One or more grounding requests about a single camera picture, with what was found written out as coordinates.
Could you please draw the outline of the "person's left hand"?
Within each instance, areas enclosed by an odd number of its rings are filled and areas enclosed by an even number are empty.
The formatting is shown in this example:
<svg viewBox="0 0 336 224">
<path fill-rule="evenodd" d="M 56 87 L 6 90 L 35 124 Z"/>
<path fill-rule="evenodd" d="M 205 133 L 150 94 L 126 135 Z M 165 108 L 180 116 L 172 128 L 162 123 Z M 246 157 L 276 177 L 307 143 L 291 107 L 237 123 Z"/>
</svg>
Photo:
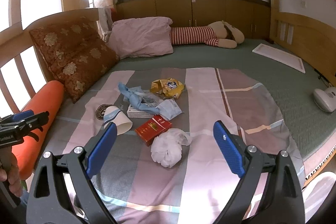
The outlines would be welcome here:
<svg viewBox="0 0 336 224">
<path fill-rule="evenodd" d="M 10 160 L 11 167 L 8 171 L 1 168 L 1 182 L 8 181 L 10 192 L 16 197 L 21 197 L 23 194 L 23 186 L 21 185 L 19 176 L 17 158 L 12 152 L 10 153 Z"/>
</svg>

